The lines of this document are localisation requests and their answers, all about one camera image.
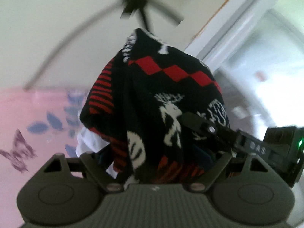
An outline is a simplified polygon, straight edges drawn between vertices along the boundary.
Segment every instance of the red stripes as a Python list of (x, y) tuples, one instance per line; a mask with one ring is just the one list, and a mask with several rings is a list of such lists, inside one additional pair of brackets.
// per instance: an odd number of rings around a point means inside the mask
[(168, 158), (166, 156), (163, 156), (158, 164), (158, 170), (165, 167), (168, 164)]
[(205, 173), (204, 170), (200, 170), (198, 175), (200, 176), (200, 175), (202, 175), (202, 174), (204, 174), (204, 173)]
[(165, 173), (156, 180), (157, 184), (161, 183), (169, 183), (179, 175), (180, 171), (182, 170), (183, 166), (178, 164), (174, 161), (169, 168), (165, 171)]
[(94, 86), (92, 87), (92, 90), (94, 90), (94, 89), (101, 90), (101, 91), (105, 91), (105, 92), (109, 92), (109, 93), (112, 92), (111, 89), (99, 87), (99, 86), (96, 86), (96, 85), (94, 85)]
[(118, 154), (121, 157), (126, 158), (128, 156), (127, 152), (125, 152), (125, 151), (123, 151), (123, 150), (121, 150), (121, 149), (119, 149), (117, 147), (112, 147), (112, 150), (113, 150), (113, 152), (115, 152), (116, 154)]
[(99, 114), (99, 112), (92, 107), (89, 108), (89, 111), (91, 114)]
[(197, 172), (199, 171), (199, 167), (197, 166), (197, 167), (195, 167), (195, 169), (194, 169), (194, 171), (192, 172), (192, 174), (191, 174), (191, 176), (192, 177), (194, 177), (194, 176), (196, 176), (196, 174), (197, 174)]
[(113, 97), (112, 97), (112, 95), (110, 93), (99, 92), (99, 91), (92, 91), (91, 94), (99, 94), (99, 95), (108, 97), (109, 99), (113, 99)]
[(102, 97), (99, 97), (99, 96), (96, 96), (96, 95), (91, 95), (91, 96), (90, 96), (90, 99), (96, 99), (96, 100), (99, 100), (99, 101), (101, 101), (101, 102), (103, 102), (103, 103), (106, 103), (106, 104), (108, 104), (108, 105), (114, 107), (114, 105), (113, 105), (113, 103), (112, 103), (111, 101), (106, 100), (106, 99), (104, 99), (104, 98), (102, 98)]
[(103, 70), (102, 73), (103, 73), (103, 74), (112, 74), (112, 72), (109, 71), (109, 70)]
[(91, 130), (92, 132), (100, 135), (100, 137), (103, 138), (104, 140), (106, 140), (107, 142), (110, 142), (110, 143), (113, 143), (113, 144), (117, 144), (117, 145), (120, 145), (120, 146), (125, 146), (127, 148), (127, 143), (126, 142), (123, 142), (123, 141), (117, 140), (117, 139), (115, 139), (115, 138), (113, 138), (111, 136), (105, 135), (105, 134), (99, 132), (94, 127), (89, 128), (89, 130)]
[(100, 81), (100, 80), (95, 81), (95, 84), (101, 84), (106, 87), (111, 87), (111, 83), (105, 82), (105, 81)]
[(107, 81), (111, 81), (112, 80), (110, 76), (102, 75), (102, 74), (99, 75), (98, 79), (105, 79)]
[(113, 110), (110, 109), (109, 107), (103, 105), (103, 104), (93, 102), (93, 101), (89, 101), (89, 105), (98, 107), (98, 108), (104, 110), (106, 113), (113, 114)]
[(115, 165), (119, 164), (119, 165), (121, 165), (122, 167), (126, 167), (127, 162), (124, 161), (124, 160), (122, 160), (121, 158), (115, 158), (115, 159), (114, 159), (114, 164), (115, 164)]
[(190, 164), (190, 165), (187, 165), (185, 168), (184, 168), (184, 170), (183, 170), (183, 172), (182, 172), (182, 174), (181, 174), (181, 176), (180, 176), (180, 179), (183, 181), (184, 179), (186, 179), (186, 177), (187, 176), (189, 176), (189, 172), (190, 172), (190, 170), (193, 168), (193, 166), (194, 166), (194, 164)]

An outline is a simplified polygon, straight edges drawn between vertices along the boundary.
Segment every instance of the white cloth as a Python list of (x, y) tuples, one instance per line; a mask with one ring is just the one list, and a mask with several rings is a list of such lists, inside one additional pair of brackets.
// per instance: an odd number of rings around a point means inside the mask
[[(81, 154), (86, 152), (99, 152), (109, 143), (102, 139), (99, 135), (88, 130), (87, 128), (82, 128), (82, 130), (77, 134), (78, 145), (76, 147), (76, 154), (79, 157)], [(113, 169), (113, 163), (107, 169), (107, 173), (113, 178), (117, 177), (117, 172)]]
[(136, 184), (139, 183), (139, 180), (135, 179), (134, 175), (129, 176), (129, 178), (127, 179), (127, 181), (125, 182), (125, 184), (123, 186), (124, 190), (126, 190), (129, 187), (129, 185), (132, 183), (136, 183)]

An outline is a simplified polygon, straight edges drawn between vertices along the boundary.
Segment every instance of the blue leaf decal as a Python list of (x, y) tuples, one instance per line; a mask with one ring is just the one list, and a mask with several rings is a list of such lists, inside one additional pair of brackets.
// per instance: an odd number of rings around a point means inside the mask
[(66, 118), (66, 121), (67, 121), (67, 123), (68, 123), (70, 126), (72, 126), (72, 127), (78, 128), (78, 127), (80, 126), (80, 122), (79, 122), (78, 119), (77, 119), (77, 120), (71, 120), (71, 119), (69, 119), (69, 118)]
[(62, 122), (53, 113), (47, 113), (47, 120), (53, 129), (62, 130)]
[(27, 131), (32, 134), (44, 134), (49, 127), (44, 122), (34, 122), (27, 127)]
[(67, 100), (72, 105), (81, 106), (84, 97), (85, 97), (84, 95), (79, 95), (79, 94), (77, 94), (77, 95), (74, 94), (73, 95), (70, 92), (68, 92), (68, 94), (67, 94)]
[(66, 144), (65, 150), (70, 158), (77, 158), (76, 147)]
[(69, 130), (69, 136), (70, 136), (71, 138), (74, 138), (75, 134), (76, 134), (76, 132), (75, 132), (74, 129)]
[(64, 111), (69, 114), (70, 116), (78, 117), (78, 111), (79, 109), (77, 107), (64, 107)]

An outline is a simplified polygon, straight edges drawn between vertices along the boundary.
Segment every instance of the ribbed surface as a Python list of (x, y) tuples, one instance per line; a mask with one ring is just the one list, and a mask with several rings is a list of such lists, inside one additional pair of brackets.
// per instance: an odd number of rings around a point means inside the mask
[[(86, 220), (62, 228), (249, 228), (218, 214), (204, 195), (181, 185), (131, 185), (124, 193), (108, 195)], [(288, 228), (286, 224), (265, 226)], [(23, 228), (39, 228), (26, 224)]]

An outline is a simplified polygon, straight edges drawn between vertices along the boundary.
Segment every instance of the white reindeer pattern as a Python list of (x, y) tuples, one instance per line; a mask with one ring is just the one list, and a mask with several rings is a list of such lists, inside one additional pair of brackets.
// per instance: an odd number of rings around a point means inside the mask
[(136, 36), (135, 32), (132, 33), (130, 35), (130, 37), (128, 37), (127, 42), (126, 42), (124, 48), (122, 49), (124, 63), (128, 62), (130, 55), (131, 55), (131, 50), (132, 50), (133, 46), (135, 45), (136, 40), (137, 40), (137, 36)]
[(152, 33), (149, 33), (147, 30), (145, 30), (145, 29), (142, 29), (142, 30), (148, 35), (149, 38), (154, 39), (161, 44), (161, 48), (158, 51), (159, 54), (161, 54), (161, 55), (169, 54), (169, 52), (168, 52), (169, 45), (167, 43), (161, 41), (158, 37), (156, 37)]
[(138, 134), (128, 131), (128, 149), (133, 169), (137, 169), (146, 160), (146, 151), (142, 139)]
[[(209, 121), (213, 123), (217, 122), (218, 124), (224, 127), (226, 126), (227, 128), (230, 127), (228, 123), (227, 112), (220, 101), (218, 101), (217, 99), (211, 101), (210, 104), (208, 105), (207, 111), (209, 112), (209, 116), (208, 116)], [(197, 115), (204, 119), (207, 119), (206, 113), (197, 112)], [(196, 141), (207, 139), (207, 137), (201, 137), (194, 131), (192, 131), (192, 134), (194, 135), (193, 138)]]
[(182, 111), (174, 103), (181, 101), (183, 97), (184, 96), (180, 94), (178, 94), (177, 96), (166, 93), (155, 95), (155, 98), (163, 103), (163, 105), (159, 107), (163, 122), (166, 124), (167, 116), (170, 116), (173, 119), (173, 124), (171, 128), (169, 128), (169, 131), (166, 133), (164, 138), (164, 143), (167, 146), (173, 146), (172, 139), (174, 138), (174, 136), (176, 136), (176, 145), (181, 148), (181, 126), (177, 120), (177, 117), (182, 115)]

